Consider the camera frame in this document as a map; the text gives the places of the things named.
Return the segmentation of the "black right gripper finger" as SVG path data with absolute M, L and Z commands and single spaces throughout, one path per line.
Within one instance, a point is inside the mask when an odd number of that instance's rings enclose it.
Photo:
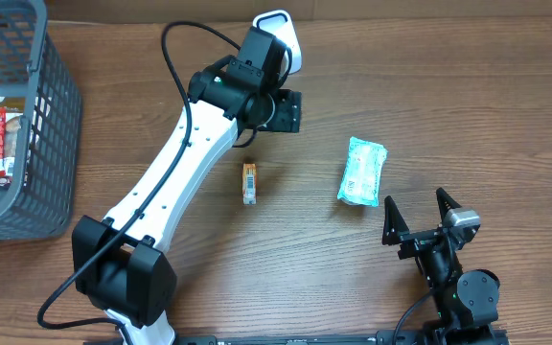
M 436 190 L 436 197 L 439 206 L 441 221 L 452 219 L 456 209 L 460 209 L 461 205 L 455 201 L 443 188 Z
M 409 234 L 409 228 L 403 219 L 394 199 L 389 195 L 384 200 L 383 245 L 399 244 L 401 237 Z

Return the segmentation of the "teal wet wipes pack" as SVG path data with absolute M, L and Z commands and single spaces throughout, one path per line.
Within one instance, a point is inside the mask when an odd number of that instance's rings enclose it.
M 349 205 L 378 207 L 381 171 L 387 155 L 383 145 L 351 137 L 337 198 Z

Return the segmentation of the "small orange snack box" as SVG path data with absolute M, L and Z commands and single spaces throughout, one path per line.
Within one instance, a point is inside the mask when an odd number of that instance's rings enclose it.
M 244 163 L 242 166 L 242 202 L 244 205 L 254 205 L 257 202 L 256 177 L 256 165 Z

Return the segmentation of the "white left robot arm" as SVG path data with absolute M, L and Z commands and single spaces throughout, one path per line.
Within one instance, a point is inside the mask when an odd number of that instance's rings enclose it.
M 122 344 L 172 344 L 166 309 L 176 275 L 166 254 L 202 181 L 245 130 L 296 133 L 301 95 L 284 87 L 301 67 L 291 25 L 252 25 L 237 53 L 180 87 L 172 135 L 133 189 L 101 220 L 84 216 L 72 233 L 73 281 L 105 312 Z

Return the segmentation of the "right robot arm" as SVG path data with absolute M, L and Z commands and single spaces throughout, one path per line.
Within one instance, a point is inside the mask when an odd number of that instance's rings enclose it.
M 457 257 L 477 234 L 480 216 L 442 188 L 436 190 L 436 198 L 441 220 L 435 228 L 420 232 L 409 230 L 392 197 L 384 200 L 382 243 L 397 245 L 401 260 L 415 260 L 428 292 L 382 338 L 391 344 L 506 344 L 507 333 L 492 327 L 498 319 L 499 279 L 487 269 L 465 271 Z M 405 321 L 429 299 L 434 301 L 438 318 L 405 333 Z

